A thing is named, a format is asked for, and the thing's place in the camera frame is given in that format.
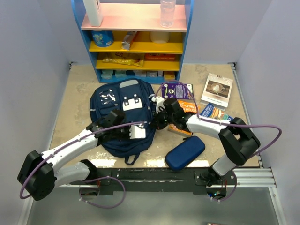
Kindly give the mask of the blue zippered pencil case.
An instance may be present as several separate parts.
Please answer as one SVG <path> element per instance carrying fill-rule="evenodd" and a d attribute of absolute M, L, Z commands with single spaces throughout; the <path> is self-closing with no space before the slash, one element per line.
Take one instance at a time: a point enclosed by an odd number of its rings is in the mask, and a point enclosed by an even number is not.
<path fill-rule="evenodd" d="M 183 142 L 165 156 L 168 167 L 174 171 L 182 170 L 201 155 L 206 146 L 197 136 L 186 137 Z"/>

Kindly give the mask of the blue Treehouse book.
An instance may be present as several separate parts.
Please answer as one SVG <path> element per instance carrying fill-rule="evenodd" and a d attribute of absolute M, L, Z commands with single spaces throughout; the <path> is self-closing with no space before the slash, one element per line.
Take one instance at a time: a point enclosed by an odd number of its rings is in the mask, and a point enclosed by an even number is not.
<path fill-rule="evenodd" d="M 212 118 L 216 120 L 233 120 L 233 117 L 226 114 L 224 111 L 209 103 L 200 113 L 200 116 Z"/>

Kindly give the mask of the navy blue student backpack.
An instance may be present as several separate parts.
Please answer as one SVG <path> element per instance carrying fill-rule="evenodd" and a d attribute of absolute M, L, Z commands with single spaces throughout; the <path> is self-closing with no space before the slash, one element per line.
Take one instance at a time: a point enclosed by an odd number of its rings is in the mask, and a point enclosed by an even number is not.
<path fill-rule="evenodd" d="M 98 134 L 98 143 L 113 156 L 124 158 L 127 165 L 133 165 L 152 145 L 156 132 L 151 126 L 153 96 L 150 83 L 131 78 L 100 86 L 90 98 L 91 130 L 113 128 Z"/>

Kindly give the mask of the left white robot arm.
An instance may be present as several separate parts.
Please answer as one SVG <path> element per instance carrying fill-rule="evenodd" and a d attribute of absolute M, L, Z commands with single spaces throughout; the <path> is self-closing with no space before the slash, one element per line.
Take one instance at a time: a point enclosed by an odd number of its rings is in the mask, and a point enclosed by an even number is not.
<path fill-rule="evenodd" d="M 19 197 L 32 197 L 39 201 L 55 188 L 74 181 L 94 183 L 98 178 L 97 168 L 87 159 L 67 166 L 82 153 L 115 138 L 133 137 L 138 122 L 124 122 L 123 111 L 115 109 L 106 117 L 90 123 L 82 132 L 65 143 L 44 152 L 30 152 L 20 169 L 17 180 L 22 185 Z"/>

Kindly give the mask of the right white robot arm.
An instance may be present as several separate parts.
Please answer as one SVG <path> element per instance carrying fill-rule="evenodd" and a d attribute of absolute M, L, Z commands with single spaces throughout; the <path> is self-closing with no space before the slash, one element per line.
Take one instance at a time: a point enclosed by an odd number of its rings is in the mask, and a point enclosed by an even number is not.
<path fill-rule="evenodd" d="M 179 130 L 208 135 L 221 141 L 225 154 L 200 176 L 207 186 L 220 184 L 229 171 L 244 165 L 261 145 L 241 118 L 217 120 L 185 112 L 175 98 L 152 97 L 151 101 L 156 106 L 151 123 L 156 129 L 173 124 Z"/>

